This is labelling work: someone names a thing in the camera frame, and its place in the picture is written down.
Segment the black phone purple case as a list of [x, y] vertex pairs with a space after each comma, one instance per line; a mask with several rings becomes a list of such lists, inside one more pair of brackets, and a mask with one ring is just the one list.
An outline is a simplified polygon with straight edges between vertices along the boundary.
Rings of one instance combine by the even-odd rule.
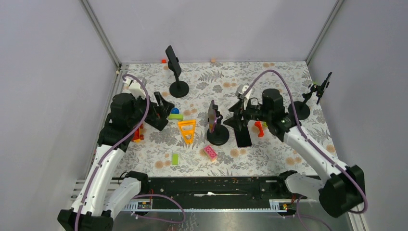
[[244, 122], [240, 122], [240, 128], [234, 129], [234, 134], [239, 148], [250, 147], [252, 145], [248, 127]]

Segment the black pole stand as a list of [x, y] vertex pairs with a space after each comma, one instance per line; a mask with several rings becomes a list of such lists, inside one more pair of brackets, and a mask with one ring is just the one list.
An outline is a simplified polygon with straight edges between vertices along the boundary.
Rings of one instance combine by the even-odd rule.
[[303, 93], [302, 97], [304, 100], [301, 101], [295, 101], [293, 103], [295, 109], [296, 109], [296, 114], [298, 117], [298, 120], [305, 120], [310, 116], [310, 108], [307, 106], [308, 100], [312, 97], [313, 93], [317, 91], [318, 85], [313, 84], [310, 86], [310, 92], [309, 93]]
[[207, 130], [206, 138], [211, 144], [216, 145], [216, 146], [221, 146], [227, 143], [227, 141], [229, 140], [230, 134], [229, 134], [228, 129], [222, 124], [223, 115], [218, 111], [217, 116], [218, 116], [217, 124], [214, 129], [214, 132], [209, 133], [209, 131]]

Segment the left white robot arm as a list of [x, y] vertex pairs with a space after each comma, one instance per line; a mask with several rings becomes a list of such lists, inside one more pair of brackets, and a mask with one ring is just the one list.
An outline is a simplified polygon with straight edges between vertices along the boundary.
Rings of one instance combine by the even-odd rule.
[[100, 131], [94, 162], [70, 209], [62, 209], [58, 222], [66, 231], [110, 231], [120, 211], [134, 197], [149, 193], [147, 174], [130, 171], [123, 182], [107, 196], [114, 171], [126, 153], [136, 130], [147, 123], [162, 131], [175, 105], [154, 92], [156, 102], [131, 93], [113, 97], [110, 113]]

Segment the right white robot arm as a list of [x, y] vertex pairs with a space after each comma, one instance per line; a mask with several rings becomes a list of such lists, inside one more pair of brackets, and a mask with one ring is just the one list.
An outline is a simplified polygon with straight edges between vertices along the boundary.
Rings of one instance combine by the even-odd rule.
[[238, 102], [229, 108], [233, 116], [224, 124], [238, 134], [238, 143], [249, 140], [247, 125], [250, 120], [265, 122], [269, 132], [281, 142], [297, 151], [314, 169], [318, 179], [302, 176], [294, 170], [281, 174], [283, 181], [276, 185], [276, 192], [282, 198], [293, 193], [318, 201], [331, 217], [337, 218], [352, 212], [357, 205], [366, 202], [363, 170], [330, 155], [296, 121], [295, 113], [288, 113], [283, 106], [283, 97], [277, 89], [262, 92], [262, 103], [251, 104], [251, 89], [246, 85], [238, 87], [235, 95]]

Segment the back left pole stand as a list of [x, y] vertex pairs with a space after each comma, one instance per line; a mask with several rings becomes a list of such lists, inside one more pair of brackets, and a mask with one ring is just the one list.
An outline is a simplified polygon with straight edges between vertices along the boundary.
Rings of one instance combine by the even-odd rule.
[[169, 87], [169, 93], [175, 98], [182, 98], [189, 93], [189, 85], [179, 80], [179, 74], [176, 72], [174, 73], [176, 81], [173, 82]]

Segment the black phone on back stand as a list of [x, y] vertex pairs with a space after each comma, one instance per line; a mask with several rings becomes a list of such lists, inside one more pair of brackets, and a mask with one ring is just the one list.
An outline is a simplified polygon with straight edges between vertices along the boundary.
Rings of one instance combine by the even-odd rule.
[[178, 57], [175, 55], [174, 50], [171, 45], [169, 45], [166, 50], [166, 56], [168, 58], [167, 66], [173, 72], [174, 76], [179, 77], [182, 70], [179, 65]]

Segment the blue arch block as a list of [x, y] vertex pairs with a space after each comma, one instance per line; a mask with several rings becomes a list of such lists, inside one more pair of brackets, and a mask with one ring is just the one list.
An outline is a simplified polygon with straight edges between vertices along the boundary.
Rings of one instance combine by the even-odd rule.
[[178, 108], [176, 108], [176, 107], [174, 107], [174, 108], [171, 110], [171, 112], [170, 112], [170, 113], [171, 113], [171, 114], [175, 114], [175, 115], [180, 114], [179, 109], [178, 109]]

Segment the floral patterned table mat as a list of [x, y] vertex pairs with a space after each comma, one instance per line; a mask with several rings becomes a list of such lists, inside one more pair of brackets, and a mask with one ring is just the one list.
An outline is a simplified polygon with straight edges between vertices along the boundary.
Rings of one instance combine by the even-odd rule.
[[[211, 161], [203, 148], [208, 145], [207, 110], [212, 100], [224, 118], [231, 117], [228, 109], [237, 102], [235, 92], [241, 85], [253, 84], [252, 103], [261, 101], [262, 91], [277, 89], [287, 107], [290, 97], [300, 101], [311, 84], [304, 62], [226, 62], [183, 63], [180, 79], [188, 83], [189, 93], [174, 98], [169, 86], [174, 82], [172, 71], [166, 64], [129, 64], [127, 74], [147, 80], [150, 95], [155, 91], [172, 102], [184, 120], [196, 120], [193, 144], [187, 145], [181, 136], [177, 120], [170, 120], [162, 131], [144, 125], [144, 140], [129, 145], [126, 154], [115, 169], [115, 176], [134, 170], [151, 177], [191, 176], [272, 176], [287, 170], [303, 175], [314, 175], [313, 168], [290, 146], [272, 136], [267, 128], [258, 137], [258, 129], [250, 121], [248, 129], [252, 145], [239, 148], [234, 131], [229, 130], [229, 140], [214, 146], [218, 157]], [[172, 154], [179, 154], [179, 164], [172, 165]]]

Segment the long green block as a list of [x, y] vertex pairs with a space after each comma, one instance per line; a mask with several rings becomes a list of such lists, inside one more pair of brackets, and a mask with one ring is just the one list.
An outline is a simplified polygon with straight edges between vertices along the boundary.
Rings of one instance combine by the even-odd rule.
[[183, 121], [183, 114], [170, 114], [168, 116], [169, 120], [179, 120], [179, 121]]

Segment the red arch block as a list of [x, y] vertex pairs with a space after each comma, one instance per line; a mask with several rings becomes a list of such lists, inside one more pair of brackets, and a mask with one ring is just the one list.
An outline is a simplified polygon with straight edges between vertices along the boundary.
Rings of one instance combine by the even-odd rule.
[[258, 129], [258, 137], [263, 137], [264, 136], [264, 132], [263, 132], [263, 126], [261, 124], [260, 121], [256, 121], [254, 123], [254, 126]]

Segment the red yellow toy truck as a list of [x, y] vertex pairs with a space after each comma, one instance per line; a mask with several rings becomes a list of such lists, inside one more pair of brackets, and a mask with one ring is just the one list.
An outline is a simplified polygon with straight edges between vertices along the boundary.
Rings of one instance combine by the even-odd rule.
[[140, 142], [144, 140], [144, 134], [142, 133], [144, 130], [144, 126], [141, 125], [133, 134], [133, 138], [131, 139], [132, 142]]

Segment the pink studded toy brick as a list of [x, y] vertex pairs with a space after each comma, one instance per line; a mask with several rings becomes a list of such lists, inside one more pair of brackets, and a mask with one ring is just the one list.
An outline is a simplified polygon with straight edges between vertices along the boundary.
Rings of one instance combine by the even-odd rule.
[[217, 153], [210, 145], [204, 147], [203, 151], [211, 161], [215, 161], [218, 157]]

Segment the small green block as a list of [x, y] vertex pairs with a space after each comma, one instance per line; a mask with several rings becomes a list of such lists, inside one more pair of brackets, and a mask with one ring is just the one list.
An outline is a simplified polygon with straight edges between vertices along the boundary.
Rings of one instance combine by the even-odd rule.
[[179, 154], [172, 154], [172, 165], [176, 166], [179, 164]]

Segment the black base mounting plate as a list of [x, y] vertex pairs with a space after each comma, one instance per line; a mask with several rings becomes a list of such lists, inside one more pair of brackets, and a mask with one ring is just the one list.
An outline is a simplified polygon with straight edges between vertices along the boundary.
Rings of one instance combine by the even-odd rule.
[[167, 196], [185, 210], [267, 209], [270, 200], [291, 204], [300, 197], [278, 176], [155, 177], [142, 181], [140, 193]]

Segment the orange triangular plastic frame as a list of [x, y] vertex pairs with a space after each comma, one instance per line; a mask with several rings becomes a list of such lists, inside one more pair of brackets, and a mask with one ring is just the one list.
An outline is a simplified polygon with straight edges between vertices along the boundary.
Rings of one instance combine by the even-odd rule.
[[178, 122], [178, 128], [185, 143], [187, 145], [193, 144], [196, 129], [196, 120], [180, 121]]

